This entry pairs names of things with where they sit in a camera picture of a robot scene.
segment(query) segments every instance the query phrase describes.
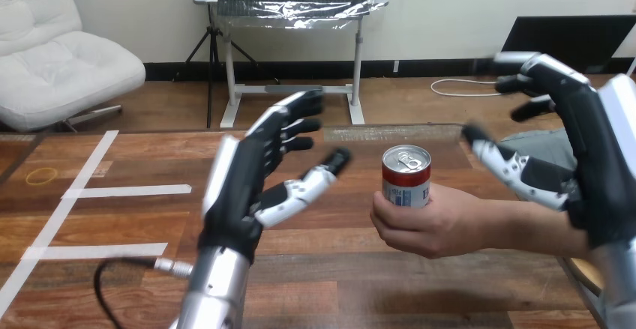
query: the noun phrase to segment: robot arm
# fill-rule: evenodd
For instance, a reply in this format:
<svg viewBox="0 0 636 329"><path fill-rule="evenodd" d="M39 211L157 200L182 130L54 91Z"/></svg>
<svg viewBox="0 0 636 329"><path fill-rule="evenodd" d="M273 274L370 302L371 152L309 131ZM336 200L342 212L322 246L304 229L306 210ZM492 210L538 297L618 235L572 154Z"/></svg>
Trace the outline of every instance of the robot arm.
<svg viewBox="0 0 636 329"><path fill-rule="evenodd" d="M228 135L221 141L203 197L199 255L171 328L240 328L248 271L263 228L309 206L349 162L349 151L338 148L300 180L263 192L265 178L285 153L313 146L310 138L296 135L320 128L304 117L322 111L322 95L294 94L270 107L243 140Z"/></svg>
<svg viewBox="0 0 636 329"><path fill-rule="evenodd" d="M496 65L516 67L520 76L501 81L499 91L547 93L515 109L524 121L556 112L568 134L577 168L573 172L522 157L496 145L480 129L463 134L477 157L522 197L566 210L571 224L587 231L592 260L605 282L609 329L636 323L636 85L613 78L599 91L580 73L540 53L501 53Z"/></svg>

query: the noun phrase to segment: human arm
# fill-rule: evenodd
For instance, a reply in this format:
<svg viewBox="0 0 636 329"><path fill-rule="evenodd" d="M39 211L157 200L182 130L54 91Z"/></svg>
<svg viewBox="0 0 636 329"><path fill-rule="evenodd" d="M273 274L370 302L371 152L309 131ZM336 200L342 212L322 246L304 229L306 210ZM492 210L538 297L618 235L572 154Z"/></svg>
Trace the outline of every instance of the human arm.
<svg viewBox="0 0 636 329"><path fill-rule="evenodd" d="M390 247L430 259L486 248L588 255L586 233L572 228L566 213L533 202L480 199L437 184L424 208L398 207L375 193L370 215Z"/></svg>

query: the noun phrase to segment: wooden table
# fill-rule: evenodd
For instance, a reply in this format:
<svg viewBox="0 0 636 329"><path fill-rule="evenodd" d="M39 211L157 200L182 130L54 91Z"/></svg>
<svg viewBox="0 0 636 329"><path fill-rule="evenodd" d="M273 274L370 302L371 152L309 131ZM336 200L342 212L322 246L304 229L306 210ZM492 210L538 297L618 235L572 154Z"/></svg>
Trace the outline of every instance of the wooden table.
<svg viewBox="0 0 636 329"><path fill-rule="evenodd" d="M348 146L355 159L320 200L263 233L244 328L597 328L555 258L482 250L427 260L380 240L368 212L380 189L380 156L392 145L429 150L439 184L515 199L458 143L458 133L452 125L326 128L314 134L314 150L288 154L268 185L297 177L335 145ZM86 163L107 140L102 134L46 136L1 185L0 301L10 306L0 311L0 327L111 328L92 289L99 259L86 259L104 247L92 246L166 243L163 256L194 260L222 133L114 135L106 135L114 141L102 158L93 155L94 170ZM29 176L40 168L51 169ZM191 193L77 198L99 192L82 191L83 174L85 188L186 184ZM50 181L27 184L27 176ZM71 186L79 192L67 192ZM40 248L27 250L34 241ZM186 284L125 266L103 282L126 328L167 328ZM19 289L13 300L11 288Z"/></svg>

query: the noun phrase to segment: white cord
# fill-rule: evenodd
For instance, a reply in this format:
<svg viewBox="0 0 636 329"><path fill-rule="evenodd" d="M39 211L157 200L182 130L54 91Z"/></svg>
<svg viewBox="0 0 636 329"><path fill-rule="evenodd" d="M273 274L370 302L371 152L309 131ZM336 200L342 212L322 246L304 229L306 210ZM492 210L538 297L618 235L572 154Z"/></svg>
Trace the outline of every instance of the white cord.
<svg viewBox="0 0 636 329"><path fill-rule="evenodd" d="M492 93L492 94L454 94L454 93L442 93L441 91L437 91L434 86L437 83L441 83L441 82L463 82L463 83L474 83L474 84L488 84L488 85L493 85L496 84L497 82L479 82L476 80L468 80L468 79L440 79L436 82L433 82L430 84L430 89L431 91L434 91L435 93L439 94L439 95L445 95L446 97L495 97L497 95L501 95L502 93Z"/></svg>
<svg viewBox="0 0 636 329"><path fill-rule="evenodd" d="M627 71L627 76L632 76L632 74L634 74L634 69L636 69L636 58L634 58L634 61L629 66L629 70Z"/></svg>

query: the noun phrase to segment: black monitor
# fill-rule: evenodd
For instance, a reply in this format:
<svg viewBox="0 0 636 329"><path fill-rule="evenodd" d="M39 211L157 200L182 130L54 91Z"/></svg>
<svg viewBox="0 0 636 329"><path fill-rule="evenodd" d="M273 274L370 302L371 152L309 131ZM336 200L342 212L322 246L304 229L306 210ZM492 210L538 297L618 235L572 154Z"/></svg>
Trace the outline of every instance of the black monitor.
<svg viewBox="0 0 636 329"><path fill-rule="evenodd" d="M518 16L502 51L542 52L598 73L636 24L636 15Z"/></svg>

